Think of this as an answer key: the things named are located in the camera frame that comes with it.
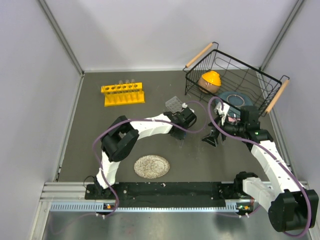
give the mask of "dish rack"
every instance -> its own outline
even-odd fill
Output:
[[[209,49],[213,49],[203,58],[196,62]],[[238,60],[220,50],[219,44],[211,42],[200,53],[198,53],[190,62],[185,65],[183,71],[185,75],[185,92],[199,97],[200,101],[208,102],[212,96],[219,96],[225,92],[237,92],[250,98],[252,105],[259,110],[260,116],[265,116],[276,104],[280,95],[289,83],[289,77],[283,75],[280,80],[264,73],[263,71]],[[216,71],[220,74],[221,87],[216,93],[211,93],[198,84],[201,76],[209,71]],[[232,111],[240,112],[240,105],[233,105],[223,99],[230,105],[229,116]]]

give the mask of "rack handle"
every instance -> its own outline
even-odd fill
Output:
[[[201,52],[199,52],[199,53],[197,54],[197,56],[195,56],[194,58],[192,58],[192,60],[185,65],[185,68],[190,67],[191,64],[193,64],[202,54],[204,54],[209,48],[211,48],[212,45],[213,45],[213,43],[210,42]]]
[[[272,110],[272,108],[274,107],[274,105],[277,103],[278,99],[280,98],[281,94],[284,92],[285,88],[288,86],[289,84],[289,79],[285,80],[284,83],[281,85],[280,89],[278,90],[278,92],[275,94],[274,98],[272,99],[272,101],[269,103],[268,107],[265,109],[265,112],[267,114],[269,114]]]

